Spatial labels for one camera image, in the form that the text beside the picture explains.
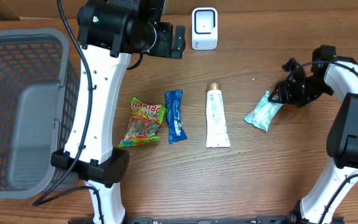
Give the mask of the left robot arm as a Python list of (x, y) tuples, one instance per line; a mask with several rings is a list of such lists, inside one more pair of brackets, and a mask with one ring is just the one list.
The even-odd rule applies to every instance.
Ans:
[(77, 15), (73, 43), (81, 79), (68, 141), (51, 164), (77, 174), (91, 193), (93, 223), (123, 223), (120, 182), (129, 153), (112, 144), (119, 89), (132, 54), (182, 58), (185, 27), (162, 22), (164, 0), (88, 1)]

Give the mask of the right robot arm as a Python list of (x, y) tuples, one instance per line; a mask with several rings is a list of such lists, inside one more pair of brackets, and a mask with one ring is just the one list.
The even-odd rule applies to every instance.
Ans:
[(294, 58), (283, 64), (286, 79), (277, 83), (269, 96), (272, 103), (302, 107), (323, 93), (341, 102), (326, 140), (328, 163), (310, 192), (290, 212), (287, 223), (344, 223), (335, 217), (339, 204), (358, 183), (358, 63), (339, 56), (336, 48), (321, 45), (313, 50), (308, 64)]

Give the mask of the green gummy candy bag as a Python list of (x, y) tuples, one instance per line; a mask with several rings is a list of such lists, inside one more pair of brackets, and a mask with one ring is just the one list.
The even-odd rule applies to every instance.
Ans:
[(137, 98), (131, 99), (129, 124), (119, 147), (138, 146), (159, 140), (156, 133), (166, 112), (163, 105), (150, 105)]

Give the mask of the mint green wipes packet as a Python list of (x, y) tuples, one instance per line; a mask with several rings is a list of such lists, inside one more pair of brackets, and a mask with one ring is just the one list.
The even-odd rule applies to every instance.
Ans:
[(254, 110), (252, 110), (245, 118), (244, 121), (252, 124), (256, 128), (268, 132), (270, 123), (274, 116), (278, 113), (283, 106), (280, 103), (272, 103), (269, 101), (270, 92), (267, 90), (265, 95), (261, 98)]

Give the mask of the white tube with gold cap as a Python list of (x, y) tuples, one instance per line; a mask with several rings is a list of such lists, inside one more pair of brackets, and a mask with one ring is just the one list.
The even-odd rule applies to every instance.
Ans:
[(230, 147), (224, 113), (223, 94), (219, 83), (210, 83), (206, 90), (206, 147)]

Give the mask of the blue cookie packet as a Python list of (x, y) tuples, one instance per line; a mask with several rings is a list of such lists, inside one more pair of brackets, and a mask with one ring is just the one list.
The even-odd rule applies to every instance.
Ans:
[(169, 128), (168, 142), (173, 144), (187, 139), (181, 125), (181, 99), (183, 91), (173, 90), (165, 92), (166, 121)]

